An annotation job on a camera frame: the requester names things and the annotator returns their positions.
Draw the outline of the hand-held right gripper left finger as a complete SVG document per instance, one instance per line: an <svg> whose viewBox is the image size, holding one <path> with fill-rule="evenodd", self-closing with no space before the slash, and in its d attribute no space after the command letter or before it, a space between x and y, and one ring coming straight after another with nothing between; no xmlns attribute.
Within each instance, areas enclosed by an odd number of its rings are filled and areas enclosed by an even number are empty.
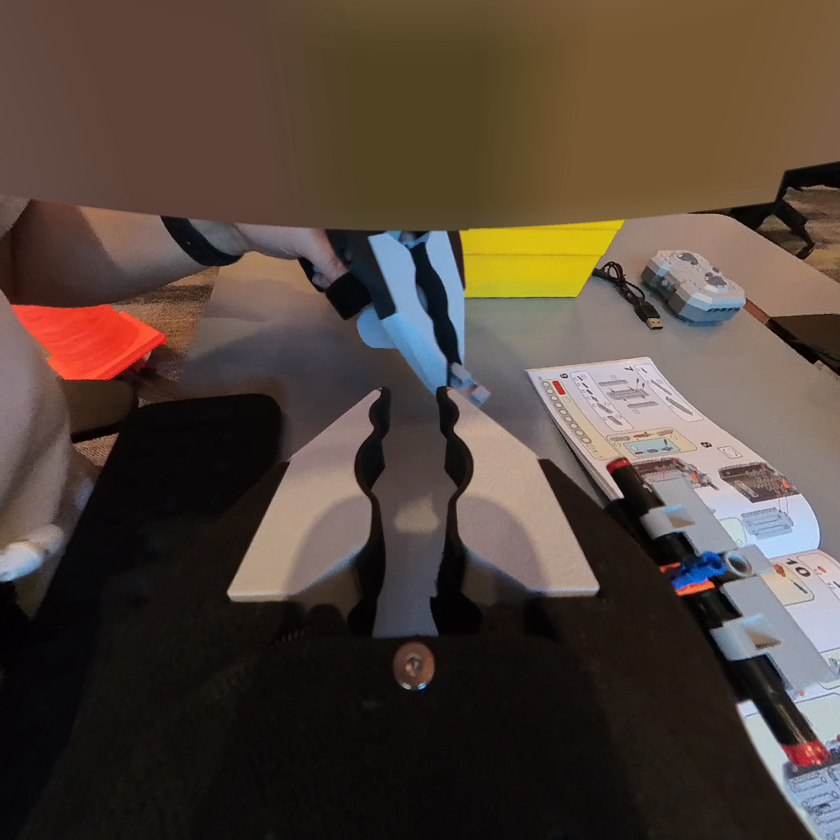
<svg viewBox="0 0 840 840"><path fill-rule="evenodd" d="M373 390L299 449L227 588L231 602L334 607L373 634L385 578L375 482L385 467L392 395Z"/></svg>

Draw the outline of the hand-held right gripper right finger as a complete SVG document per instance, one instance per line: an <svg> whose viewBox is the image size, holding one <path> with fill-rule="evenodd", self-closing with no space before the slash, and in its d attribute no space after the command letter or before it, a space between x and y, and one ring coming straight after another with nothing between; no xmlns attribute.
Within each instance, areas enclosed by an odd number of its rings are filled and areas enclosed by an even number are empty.
<svg viewBox="0 0 840 840"><path fill-rule="evenodd" d="M436 400L454 486L429 600L438 635L476 634L496 606L597 595L541 459L454 388Z"/></svg>

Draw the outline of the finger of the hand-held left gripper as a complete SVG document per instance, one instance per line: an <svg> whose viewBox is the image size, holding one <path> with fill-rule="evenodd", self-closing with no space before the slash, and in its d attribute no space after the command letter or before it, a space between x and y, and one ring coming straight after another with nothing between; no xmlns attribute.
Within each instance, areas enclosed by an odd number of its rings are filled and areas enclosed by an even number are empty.
<svg viewBox="0 0 840 840"><path fill-rule="evenodd" d="M445 366L463 363L466 270L458 231L420 231L420 300Z"/></svg>
<svg viewBox="0 0 840 840"><path fill-rule="evenodd" d="M448 366L420 300L420 241L412 247L388 233L367 238L393 312L377 312L385 335L431 393L448 386Z"/></svg>

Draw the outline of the yellow plastic bin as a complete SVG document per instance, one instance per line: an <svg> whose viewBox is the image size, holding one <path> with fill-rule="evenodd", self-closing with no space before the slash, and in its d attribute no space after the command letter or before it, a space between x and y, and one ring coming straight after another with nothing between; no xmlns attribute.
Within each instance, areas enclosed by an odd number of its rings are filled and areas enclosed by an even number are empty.
<svg viewBox="0 0 840 840"><path fill-rule="evenodd" d="M575 298L622 219L460 232L467 298Z"/></svg>

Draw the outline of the small light grey brick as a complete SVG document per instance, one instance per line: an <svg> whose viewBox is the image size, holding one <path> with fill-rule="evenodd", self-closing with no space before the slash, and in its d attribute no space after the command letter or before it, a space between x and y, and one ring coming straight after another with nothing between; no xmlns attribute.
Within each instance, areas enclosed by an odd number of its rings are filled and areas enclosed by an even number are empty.
<svg viewBox="0 0 840 840"><path fill-rule="evenodd" d="M457 362L448 366L448 387L476 406L483 406L490 397L487 388L478 383L473 375Z"/></svg>

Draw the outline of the white instruction booklet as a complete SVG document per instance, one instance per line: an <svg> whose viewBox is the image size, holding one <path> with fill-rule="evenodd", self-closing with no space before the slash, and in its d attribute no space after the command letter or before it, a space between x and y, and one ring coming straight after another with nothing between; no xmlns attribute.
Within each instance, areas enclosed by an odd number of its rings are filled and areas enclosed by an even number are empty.
<svg viewBox="0 0 840 840"><path fill-rule="evenodd" d="M779 470L701 414L649 358L528 372L582 465L636 534L606 471L628 459L647 484L684 477L739 550L759 550L760 575L825 663L822 679L791 689L817 737L838 753L838 561L820 550L807 499ZM838 838L838 761L797 773L753 703L739 712L766 767L817 838Z"/></svg>

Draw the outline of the black and grey brick assembly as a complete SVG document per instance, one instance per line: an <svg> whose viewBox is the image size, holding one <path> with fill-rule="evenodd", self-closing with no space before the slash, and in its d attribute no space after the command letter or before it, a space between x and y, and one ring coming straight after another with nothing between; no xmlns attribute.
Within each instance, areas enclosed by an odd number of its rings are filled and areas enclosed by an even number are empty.
<svg viewBox="0 0 840 840"><path fill-rule="evenodd" d="M790 690L822 679L825 663L760 573L759 550L736 547L684 477L647 484L626 458L606 471L620 491L626 519L677 595L687 604L741 700L768 725L794 772L836 763Z"/></svg>

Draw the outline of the grey remote controller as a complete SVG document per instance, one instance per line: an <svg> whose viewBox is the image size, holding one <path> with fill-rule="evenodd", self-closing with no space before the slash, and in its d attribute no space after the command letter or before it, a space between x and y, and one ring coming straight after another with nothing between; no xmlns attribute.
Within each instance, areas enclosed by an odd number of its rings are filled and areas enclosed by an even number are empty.
<svg viewBox="0 0 840 840"><path fill-rule="evenodd" d="M677 319L696 326L728 321L747 302L740 285L702 255L684 249L659 250L640 277Z"/></svg>

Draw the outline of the person's left forearm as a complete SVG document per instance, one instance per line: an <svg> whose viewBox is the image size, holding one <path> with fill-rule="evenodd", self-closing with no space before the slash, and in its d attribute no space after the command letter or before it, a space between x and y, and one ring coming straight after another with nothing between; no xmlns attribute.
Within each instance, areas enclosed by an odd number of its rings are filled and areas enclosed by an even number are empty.
<svg viewBox="0 0 840 840"><path fill-rule="evenodd" d="M1 286L14 305L122 301L203 268L157 215L2 197Z"/></svg>

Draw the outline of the grey desk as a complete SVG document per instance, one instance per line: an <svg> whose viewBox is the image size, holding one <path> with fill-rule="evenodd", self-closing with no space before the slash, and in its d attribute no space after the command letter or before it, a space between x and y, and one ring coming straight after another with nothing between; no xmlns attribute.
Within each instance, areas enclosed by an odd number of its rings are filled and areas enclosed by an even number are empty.
<svg viewBox="0 0 840 840"><path fill-rule="evenodd" d="M182 374L184 393L263 393L287 420L289 451L378 385L392 388L382 502L388 571L376 631L313 643L291 657L329 686L336 660L363 648L361 676L318 696L323 734L297 749L271 733L274 775L247 793L223 776L199 837L812 838L732 705L699 631L614 520L551 422L526 369L650 355L680 391L793 479L838 552L838 385L748 314L718 328L639 325L597 281L577 298L466 303L467 367L489 387L489 415L570 473L559 490L616 581L603 598L547 605L570 639L431 638L431 686L397 688L395 635L431 631L428 597L444 535L445 441L434 398L395 353L367 348L301 270L250 256L221 269Z"/></svg>

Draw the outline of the person's left hand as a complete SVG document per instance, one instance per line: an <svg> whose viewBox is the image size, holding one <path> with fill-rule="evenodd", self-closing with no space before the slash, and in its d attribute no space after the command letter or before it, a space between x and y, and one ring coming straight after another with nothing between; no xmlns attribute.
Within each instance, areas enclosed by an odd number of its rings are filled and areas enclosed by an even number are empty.
<svg viewBox="0 0 840 840"><path fill-rule="evenodd" d="M307 261L314 270L314 285L321 290L348 273L321 228L234 224L233 229L247 252Z"/></svg>

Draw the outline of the black wristband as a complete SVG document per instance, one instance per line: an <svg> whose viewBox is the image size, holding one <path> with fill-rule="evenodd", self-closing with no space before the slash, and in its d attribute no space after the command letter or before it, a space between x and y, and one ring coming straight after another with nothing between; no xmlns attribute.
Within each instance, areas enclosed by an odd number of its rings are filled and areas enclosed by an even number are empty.
<svg viewBox="0 0 840 840"><path fill-rule="evenodd" d="M174 242L191 260L206 268L231 266L242 258L217 248L193 222L184 217L160 216Z"/></svg>

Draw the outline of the orange traffic cone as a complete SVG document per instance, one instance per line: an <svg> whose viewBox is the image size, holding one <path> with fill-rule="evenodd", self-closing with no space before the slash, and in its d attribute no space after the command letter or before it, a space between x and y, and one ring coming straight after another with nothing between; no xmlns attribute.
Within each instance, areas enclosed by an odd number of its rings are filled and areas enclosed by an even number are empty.
<svg viewBox="0 0 840 840"><path fill-rule="evenodd" d="M166 343L163 332L126 311L13 306L17 319L66 381L107 381L146 362Z"/></svg>

